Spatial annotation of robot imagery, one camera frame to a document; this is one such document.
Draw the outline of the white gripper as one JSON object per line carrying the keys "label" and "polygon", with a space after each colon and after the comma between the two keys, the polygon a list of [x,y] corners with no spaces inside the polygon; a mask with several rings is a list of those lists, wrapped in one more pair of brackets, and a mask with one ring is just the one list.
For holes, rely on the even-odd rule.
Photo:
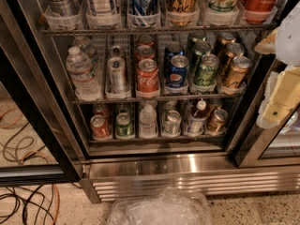
{"label": "white gripper", "polygon": [[276,54],[278,61],[289,65],[280,73],[271,72],[256,119],[260,128],[274,128],[300,102],[300,2],[279,27],[255,46],[254,51]]}

